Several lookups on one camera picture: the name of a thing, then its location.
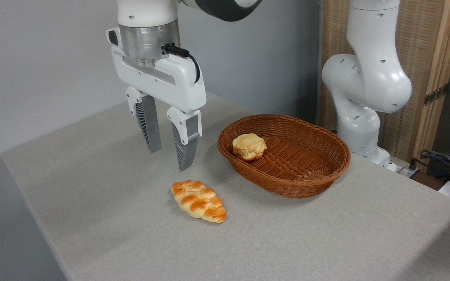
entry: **basket rim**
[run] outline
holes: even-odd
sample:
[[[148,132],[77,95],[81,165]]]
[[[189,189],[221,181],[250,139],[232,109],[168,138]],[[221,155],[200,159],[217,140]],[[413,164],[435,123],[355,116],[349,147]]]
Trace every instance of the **basket rim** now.
[[[227,149],[225,149],[223,147],[223,143],[220,140],[223,138],[224,132],[226,132],[231,126],[233,126],[234,124],[236,124],[236,123],[238,123],[240,121],[244,121],[245,119],[261,118],[261,117],[282,117],[282,118],[291,119],[291,121],[295,121],[297,123],[300,123],[303,126],[310,127],[313,130],[317,130],[317,131],[320,131],[321,133],[329,135],[335,142],[340,144],[341,148],[345,151],[345,159],[343,160],[343,165],[338,167],[338,169],[333,171],[331,174],[329,174],[327,176],[323,176],[322,178],[316,178],[316,179],[310,179],[310,180],[284,180],[282,178],[276,178],[275,176],[267,174],[267,173],[257,169],[256,167],[248,165],[246,162],[240,160],[238,157],[236,157],[235,155],[233,155],[232,153],[230,153]],[[345,144],[345,142],[343,142],[343,140],[341,138],[339,138],[336,134],[334,134],[333,132],[331,132],[329,130],[326,130],[325,128],[322,128],[320,126],[316,126],[316,125],[314,125],[312,123],[303,121],[303,120],[298,119],[296,117],[292,117],[292,116],[289,116],[289,115],[284,115],[284,114],[253,114],[253,115],[250,115],[250,116],[246,116],[246,117],[240,118],[240,119],[230,123],[227,127],[225,127],[222,130],[222,132],[218,136],[218,150],[229,161],[234,161],[237,164],[246,165],[248,168],[253,169],[254,171],[256,171],[256,172],[258,172],[258,173],[268,177],[269,179],[271,179],[273,181],[278,181],[278,182],[281,182],[281,183],[316,183],[318,185],[323,185],[325,183],[330,183],[332,181],[335,181],[337,178],[339,178],[347,170],[347,168],[348,168],[348,166],[350,165],[350,162],[351,162],[350,149]]]

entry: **bun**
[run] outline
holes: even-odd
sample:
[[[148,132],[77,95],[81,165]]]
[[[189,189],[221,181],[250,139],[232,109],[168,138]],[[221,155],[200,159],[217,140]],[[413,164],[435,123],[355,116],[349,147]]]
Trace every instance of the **bun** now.
[[[171,191],[180,209],[192,217],[219,224],[227,219],[220,197],[200,181],[187,180],[175,183]]]
[[[265,141],[255,133],[238,136],[232,141],[234,155],[244,161],[252,161],[263,156]]]

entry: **metal hinge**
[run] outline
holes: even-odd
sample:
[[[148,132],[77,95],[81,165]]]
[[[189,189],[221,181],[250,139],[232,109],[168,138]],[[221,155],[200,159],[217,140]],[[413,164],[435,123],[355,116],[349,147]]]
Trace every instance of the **metal hinge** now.
[[[449,88],[449,83],[445,84],[444,86],[440,87],[439,89],[431,92],[430,94],[427,94],[425,96],[425,103],[423,103],[423,106],[427,106],[430,103],[433,103],[435,100],[438,100],[441,98],[441,96],[445,95],[447,93],[447,90]]]

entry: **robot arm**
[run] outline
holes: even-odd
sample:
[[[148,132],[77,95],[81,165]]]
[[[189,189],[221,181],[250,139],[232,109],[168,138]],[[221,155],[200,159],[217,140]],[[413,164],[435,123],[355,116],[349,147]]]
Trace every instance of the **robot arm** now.
[[[107,30],[114,65],[151,153],[161,149],[155,100],[171,105],[180,171],[191,166],[206,103],[197,61],[180,48],[177,9],[189,6],[224,21],[248,16],[262,0],[117,0],[119,27]]]
[[[377,147],[380,120],[375,110],[396,112],[411,96],[411,81],[395,50],[399,4],[350,0],[346,35],[355,55],[332,56],[322,72],[336,106],[338,135],[351,152],[385,167],[390,158]]]

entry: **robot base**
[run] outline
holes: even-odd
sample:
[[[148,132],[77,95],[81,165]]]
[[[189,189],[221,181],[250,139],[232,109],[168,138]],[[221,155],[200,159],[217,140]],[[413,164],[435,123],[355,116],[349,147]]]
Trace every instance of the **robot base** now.
[[[366,158],[367,160],[370,160],[371,162],[383,166],[391,171],[397,170],[397,165],[395,165],[391,161],[390,154],[380,147],[376,147],[375,149],[369,152],[354,153],[354,154],[359,157]]]

